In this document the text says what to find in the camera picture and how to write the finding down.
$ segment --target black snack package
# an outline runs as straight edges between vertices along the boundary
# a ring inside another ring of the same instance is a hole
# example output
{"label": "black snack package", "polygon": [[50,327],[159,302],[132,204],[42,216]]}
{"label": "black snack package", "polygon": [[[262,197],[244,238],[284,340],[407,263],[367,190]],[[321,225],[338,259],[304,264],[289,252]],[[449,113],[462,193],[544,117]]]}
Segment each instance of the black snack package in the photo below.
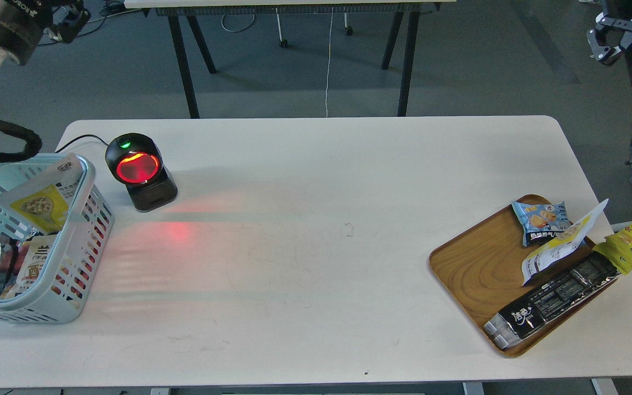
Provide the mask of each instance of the black snack package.
{"label": "black snack package", "polygon": [[620,272],[604,255],[592,252],[499,310],[484,332],[499,348],[517,345],[614,281]]}

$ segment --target white cable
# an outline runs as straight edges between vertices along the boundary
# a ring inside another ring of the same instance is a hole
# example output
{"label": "white cable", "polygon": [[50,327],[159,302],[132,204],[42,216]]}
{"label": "white cable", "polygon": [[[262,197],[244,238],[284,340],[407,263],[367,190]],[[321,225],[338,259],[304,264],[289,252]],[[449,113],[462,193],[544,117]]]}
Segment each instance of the white cable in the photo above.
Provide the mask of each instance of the white cable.
{"label": "white cable", "polygon": [[328,32],[328,69],[326,69],[326,118],[328,117],[328,78],[331,75],[331,36],[333,35],[333,7],[331,7],[331,30]]}
{"label": "white cable", "polygon": [[142,8],[131,8],[130,10],[125,10],[125,11],[120,12],[120,13],[106,15],[103,18],[97,18],[97,19],[94,19],[94,20],[90,20],[87,23],[99,22],[100,20],[104,20],[104,18],[113,18],[113,17],[119,16],[119,15],[130,14],[130,13],[137,13],[138,11],[141,11],[141,10],[143,10],[143,9]]}
{"label": "white cable", "polygon": [[251,15],[253,15],[253,20],[251,20],[251,21],[250,21],[250,25],[247,25],[246,27],[243,27],[242,29],[239,29],[239,30],[231,30],[231,29],[228,29],[228,28],[226,27],[226,25],[225,25],[226,15],[223,15],[223,16],[221,17],[221,27],[223,28],[223,30],[226,30],[226,32],[229,32],[229,33],[240,33],[240,32],[244,32],[244,31],[248,30],[248,28],[249,28],[249,27],[251,27],[251,26],[253,25],[253,23],[255,23],[255,14],[251,14]]}

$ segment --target blue snack bag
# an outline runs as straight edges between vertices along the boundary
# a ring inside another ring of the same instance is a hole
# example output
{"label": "blue snack bag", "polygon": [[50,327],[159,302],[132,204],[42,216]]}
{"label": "blue snack bag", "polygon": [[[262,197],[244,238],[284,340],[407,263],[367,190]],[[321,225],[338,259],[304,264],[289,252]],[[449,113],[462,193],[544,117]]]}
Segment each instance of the blue snack bag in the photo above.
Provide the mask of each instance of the blue snack bag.
{"label": "blue snack bag", "polygon": [[511,202],[511,207],[523,225],[524,247],[550,241],[572,225],[567,218],[565,202],[559,205],[527,205]]}

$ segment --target red scanner light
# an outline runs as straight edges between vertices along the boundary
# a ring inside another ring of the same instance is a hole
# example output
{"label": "red scanner light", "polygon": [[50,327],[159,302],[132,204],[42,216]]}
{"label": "red scanner light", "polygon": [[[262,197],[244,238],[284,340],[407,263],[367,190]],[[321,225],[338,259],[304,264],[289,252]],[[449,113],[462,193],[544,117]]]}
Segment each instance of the red scanner light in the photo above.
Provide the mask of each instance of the red scanner light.
{"label": "red scanner light", "polygon": [[145,183],[160,170],[160,160],[155,155],[134,153],[116,165],[116,174],[127,183]]}

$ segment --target table leg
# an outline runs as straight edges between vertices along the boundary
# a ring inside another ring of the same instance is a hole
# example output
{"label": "table leg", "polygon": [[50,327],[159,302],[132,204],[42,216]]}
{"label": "table leg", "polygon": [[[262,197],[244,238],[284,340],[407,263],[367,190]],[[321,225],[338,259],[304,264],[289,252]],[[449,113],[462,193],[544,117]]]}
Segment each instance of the table leg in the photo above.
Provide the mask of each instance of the table leg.
{"label": "table leg", "polygon": [[201,57],[204,58],[208,73],[216,74],[216,66],[213,65],[213,59],[211,59],[211,53],[208,52],[208,47],[206,46],[206,41],[204,41],[204,35],[201,33],[199,22],[196,21],[196,17],[193,15],[188,15],[187,21],[189,22],[189,27],[191,27],[191,32],[194,34],[196,45],[199,46],[199,50],[201,51]]}
{"label": "table leg", "polygon": [[416,35],[419,32],[419,11],[409,13],[409,28],[406,35],[406,48],[404,50],[404,70],[402,70],[402,85],[399,90],[399,110],[397,117],[406,117],[406,109],[409,104],[409,88],[411,87],[411,70],[414,67],[414,50],[416,49]]}
{"label": "table leg", "polygon": [[614,381],[609,378],[591,379],[596,395],[619,395]]}
{"label": "table leg", "polygon": [[464,382],[462,388],[465,395],[484,395],[484,387],[481,382]]}
{"label": "table leg", "polygon": [[170,24],[170,33],[172,33],[172,43],[175,45],[175,54],[177,55],[177,65],[180,68],[182,77],[182,85],[187,98],[187,106],[189,108],[190,118],[199,118],[199,108],[196,106],[196,96],[194,93],[194,85],[191,83],[191,72],[187,61],[187,53],[182,39],[182,30],[180,30],[180,22],[176,16],[168,16],[167,20]]}
{"label": "table leg", "polygon": [[392,53],[394,52],[394,44],[397,43],[399,28],[402,25],[402,18],[404,18],[404,13],[394,13],[392,27],[389,30],[389,38],[387,38],[387,48],[384,50],[384,58],[382,58],[382,70],[389,68],[389,62],[392,60]]}

